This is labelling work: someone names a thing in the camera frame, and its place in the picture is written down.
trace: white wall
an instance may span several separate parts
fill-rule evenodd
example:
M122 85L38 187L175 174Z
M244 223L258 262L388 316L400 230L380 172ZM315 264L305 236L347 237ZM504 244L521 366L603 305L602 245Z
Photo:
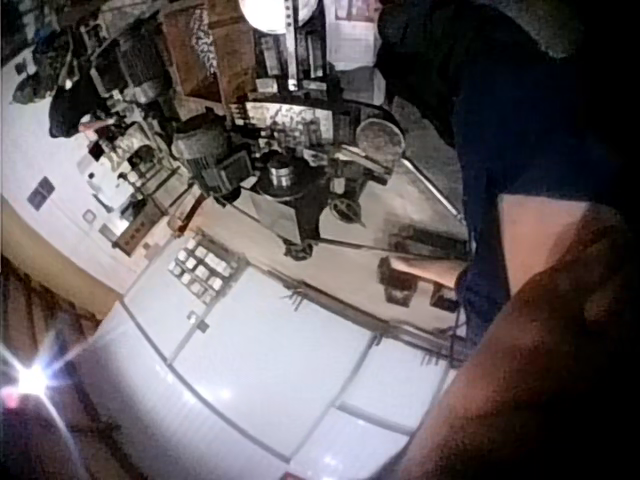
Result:
M108 286L124 292L147 264L139 249L133 258L111 248L98 233L106 212L78 171L86 156L83 135L71 139L49 136L49 104L11 104L19 82L14 65L20 55L2 69L2 194L17 213L74 263ZM55 192L39 212L27 197L47 176ZM91 209L97 219L87 224L82 215Z

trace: metal pipe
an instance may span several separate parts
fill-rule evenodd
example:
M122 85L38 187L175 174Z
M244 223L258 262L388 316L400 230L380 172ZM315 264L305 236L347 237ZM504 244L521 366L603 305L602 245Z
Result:
M466 226L467 222L464 219L464 215L458 210L458 208L449 200L446 195L438 188L438 186L427 177L420 168L408 158L402 158L402 163L423 183L425 187L433 194L434 197L446 208L451 215L455 217L458 222Z
M372 245L362 245L359 243L343 242L342 240L331 240L328 238L320 238L318 240L314 240L314 242L317 243L318 245L327 245L329 247L346 248L349 250L360 250L360 251L367 251L367 252L383 253L386 255L393 255L394 257L399 257L399 258L415 258L418 260L436 259L436 257L431 257L428 255L420 255L418 253L397 252L395 250L389 250L388 248L374 247Z

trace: metal bracket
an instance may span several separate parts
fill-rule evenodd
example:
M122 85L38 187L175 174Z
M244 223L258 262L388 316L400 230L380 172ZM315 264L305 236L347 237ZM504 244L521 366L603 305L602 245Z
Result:
M298 3L296 0L284 0L285 10L285 39L287 44L287 67L289 70L289 80L287 86L294 92L298 90L298 46L297 31L298 23Z

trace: metal cylinder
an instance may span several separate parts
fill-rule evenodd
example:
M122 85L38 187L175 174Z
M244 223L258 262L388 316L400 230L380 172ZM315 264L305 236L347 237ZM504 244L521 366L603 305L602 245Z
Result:
M295 181L293 165L284 157L274 158L267 165L269 179L276 188L289 188Z

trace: metal rod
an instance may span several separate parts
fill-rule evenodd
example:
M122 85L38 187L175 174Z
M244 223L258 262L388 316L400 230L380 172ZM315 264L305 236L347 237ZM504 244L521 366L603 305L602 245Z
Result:
M400 258L415 258L418 260L434 260L435 257L429 255L421 255L418 253L397 252L395 250L389 250L388 248L374 247L371 245L361 245L359 243L343 242L342 240L331 240L328 238L320 238L315 240L315 243L319 245L327 245L329 247L346 248L349 250L361 250L367 252L384 253L387 255L393 255Z
M438 199L438 201L442 204L444 208L446 208L451 215L455 217L458 222L462 225L467 225L467 222L464 219L464 215L458 210L458 208L453 204L451 200L449 200L446 195L438 188L438 186L427 177L420 168L413 163L408 158L402 158L402 163L413 173L418 179L423 183L425 187L429 189L429 191L433 194L434 197Z
M285 43L287 45L287 67L289 79L287 86L289 91L298 90L298 46L297 32L298 4L297 0L284 0L285 8Z
M270 228L268 228L264 224L262 224L262 222L259 219L257 219L253 215L245 212L240 207L234 205L233 203L229 203L229 202L224 202L224 203L226 203L228 206L234 208L236 211L240 212L242 215L244 215L248 219L253 220L254 222L256 222L259 225L262 225L264 228L269 230L271 233L276 235L278 238L283 239L283 237L281 237L276 232L274 232L273 230L271 230ZM434 260L434 259L436 259L436 257L432 257L432 256L429 256L429 255L421 255L421 254L418 254L418 253L398 252L398 251L395 251L395 250L390 250L388 248L380 248L380 247L374 247L372 245L362 245L362 244L359 244L359 243L344 242L342 240L332 240L330 238L319 238L317 240L313 240L313 242L318 244L318 245L326 245L328 247L337 247L337 248L346 248L346 249L349 249L349 250L360 250L360 251L366 251L366 252L383 253L383 254L386 254L386 255L393 255L394 257L399 257L399 258L414 258L414 259L417 259L417 260Z

